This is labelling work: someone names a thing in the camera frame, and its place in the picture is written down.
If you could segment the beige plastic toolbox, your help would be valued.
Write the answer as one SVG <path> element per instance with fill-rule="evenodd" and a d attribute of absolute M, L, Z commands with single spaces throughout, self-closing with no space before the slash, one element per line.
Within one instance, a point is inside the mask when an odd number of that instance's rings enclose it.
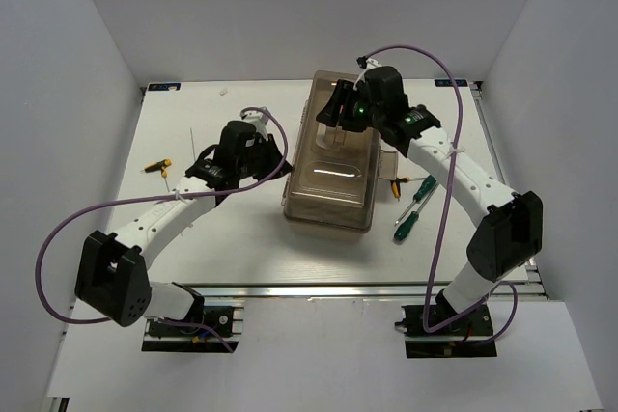
<path fill-rule="evenodd" d="M 314 74 L 282 206 L 295 233 L 358 239 L 371 229 L 379 181 L 397 177 L 399 153 L 384 150 L 373 129 L 354 133 L 316 121 L 340 79 L 356 76 Z"/>

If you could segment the yellow black T-handle hex key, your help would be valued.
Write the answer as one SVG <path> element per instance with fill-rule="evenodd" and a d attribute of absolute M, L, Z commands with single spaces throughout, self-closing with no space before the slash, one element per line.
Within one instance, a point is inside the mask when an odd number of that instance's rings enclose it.
<path fill-rule="evenodd" d="M 142 172 L 143 173 L 155 173 L 155 172 L 159 172 L 161 174 L 161 176 L 166 179 L 167 178 L 167 169 L 172 165 L 172 162 L 170 159 L 165 158 L 163 160 L 157 161 L 155 163 L 152 163 L 148 166 L 146 166 Z"/>

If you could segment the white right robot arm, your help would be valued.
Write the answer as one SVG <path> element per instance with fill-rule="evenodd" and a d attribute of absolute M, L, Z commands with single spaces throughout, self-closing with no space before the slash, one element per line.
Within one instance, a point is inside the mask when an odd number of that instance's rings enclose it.
<path fill-rule="evenodd" d="M 337 80 L 316 120 L 349 132 L 376 130 L 387 145 L 433 176 L 444 187 L 445 200 L 456 201 L 474 225 L 466 264 L 437 296 L 425 299 L 425 332 L 461 332 L 499 283 L 541 251 L 541 198 L 532 191 L 516 192 L 462 151 L 426 106 L 410 105 L 394 68 L 380 66 L 355 81 Z"/>

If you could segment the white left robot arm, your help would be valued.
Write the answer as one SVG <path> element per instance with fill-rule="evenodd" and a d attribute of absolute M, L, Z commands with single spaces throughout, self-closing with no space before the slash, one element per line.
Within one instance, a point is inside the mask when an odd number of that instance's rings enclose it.
<path fill-rule="evenodd" d="M 288 150 L 277 147 L 267 131 L 271 120 L 266 109 L 241 112 L 199 154 L 168 199 L 111 233 L 91 233 L 81 253 L 76 297 L 122 327 L 143 317 L 169 320 L 185 334 L 198 331 L 203 296 L 179 283 L 153 282 L 148 271 L 185 229 L 241 192 L 243 180 L 260 185 L 291 171 Z"/>

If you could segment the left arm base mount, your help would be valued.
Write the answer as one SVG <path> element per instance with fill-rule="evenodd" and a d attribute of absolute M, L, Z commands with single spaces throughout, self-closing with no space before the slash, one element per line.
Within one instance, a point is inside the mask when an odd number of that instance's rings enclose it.
<path fill-rule="evenodd" d="M 182 322 L 149 319 L 142 352 L 232 354 L 243 331 L 244 307 L 240 302 L 200 297 L 203 307 L 192 308 Z"/>

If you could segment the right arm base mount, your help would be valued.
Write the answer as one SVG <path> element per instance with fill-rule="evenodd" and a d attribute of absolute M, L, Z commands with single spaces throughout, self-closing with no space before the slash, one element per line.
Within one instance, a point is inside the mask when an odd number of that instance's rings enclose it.
<path fill-rule="evenodd" d="M 423 305 L 402 307 L 403 317 L 394 329 L 404 336 L 408 359 L 495 358 L 492 317 L 486 304 L 433 333 L 423 328 Z"/>

